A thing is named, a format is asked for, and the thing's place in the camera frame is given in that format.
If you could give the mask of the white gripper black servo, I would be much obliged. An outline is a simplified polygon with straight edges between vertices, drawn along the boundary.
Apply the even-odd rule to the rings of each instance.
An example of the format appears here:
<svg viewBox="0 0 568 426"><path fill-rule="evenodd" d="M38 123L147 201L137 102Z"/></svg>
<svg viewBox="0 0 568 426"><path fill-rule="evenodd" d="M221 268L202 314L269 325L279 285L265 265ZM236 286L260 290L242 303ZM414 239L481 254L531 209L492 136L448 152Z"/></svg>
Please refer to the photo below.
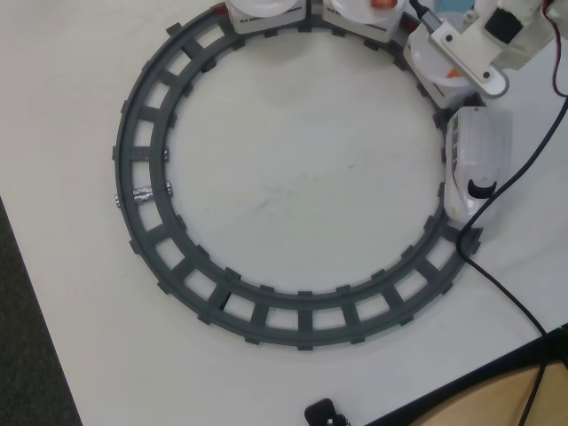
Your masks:
<svg viewBox="0 0 568 426"><path fill-rule="evenodd" d="M442 23L430 43L488 98L509 89L503 68L523 67L553 38L542 1L476 1L465 12L462 33Z"/></svg>

